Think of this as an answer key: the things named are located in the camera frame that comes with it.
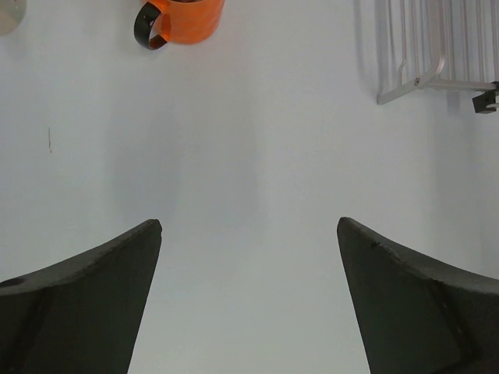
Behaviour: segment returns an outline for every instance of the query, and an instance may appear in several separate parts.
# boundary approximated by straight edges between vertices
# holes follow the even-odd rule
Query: mug handle
[[[154,22],[156,22],[156,19],[160,16],[161,10],[150,2],[146,2],[135,19],[135,26],[133,28],[135,39],[140,45],[147,49],[151,49],[152,51],[159,49],[168,43],[159,34],[155,37],[150,37]]]

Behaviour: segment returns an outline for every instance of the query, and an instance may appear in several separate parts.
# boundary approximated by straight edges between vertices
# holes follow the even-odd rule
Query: orange mug
[[[146,0],[135,20],[139,44],[154,50],[168,42],[194,44],[218,27],[225,0]]]

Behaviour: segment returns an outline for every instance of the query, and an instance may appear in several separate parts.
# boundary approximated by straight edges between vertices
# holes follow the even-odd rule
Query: wire rack
[[[388,0],[386,104],[414,90],[482,92],[477,113],[499,108],[499,0]]]

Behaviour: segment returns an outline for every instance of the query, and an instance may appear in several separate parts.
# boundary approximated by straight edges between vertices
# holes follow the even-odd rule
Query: metal dish rack
[[[476,113],[499,108],[499,0],[388,0],[388,77],[378,104],[414,90],[482,92]]]

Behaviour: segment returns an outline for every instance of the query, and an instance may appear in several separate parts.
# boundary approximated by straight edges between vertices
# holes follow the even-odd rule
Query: black bracket
[[[495,104],[497,104],[496,97],[499,96],[499,82],[492,82],[492,84],[496,88],[473,98],[475,113],[488,115],[497,111]]]

